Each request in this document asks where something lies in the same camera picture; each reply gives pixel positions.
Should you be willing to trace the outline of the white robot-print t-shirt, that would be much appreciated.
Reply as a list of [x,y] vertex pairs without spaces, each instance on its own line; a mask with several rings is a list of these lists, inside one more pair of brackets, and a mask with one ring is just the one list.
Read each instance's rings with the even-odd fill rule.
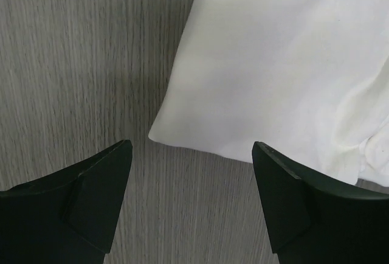
[[388,0],[194,0],[149,137],[388,185]]

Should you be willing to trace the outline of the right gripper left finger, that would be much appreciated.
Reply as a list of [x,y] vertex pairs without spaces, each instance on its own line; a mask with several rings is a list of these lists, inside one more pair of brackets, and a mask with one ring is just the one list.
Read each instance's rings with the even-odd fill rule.
[[103,263],[133,158],[122,140],[92,157],[1,192],[2,263]]

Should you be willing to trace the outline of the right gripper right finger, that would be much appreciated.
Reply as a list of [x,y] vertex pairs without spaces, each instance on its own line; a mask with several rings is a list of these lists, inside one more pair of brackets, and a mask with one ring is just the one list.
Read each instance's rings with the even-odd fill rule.
[[256,142],[253,168],[280,263],[387,263],[388,195],[326,176]]

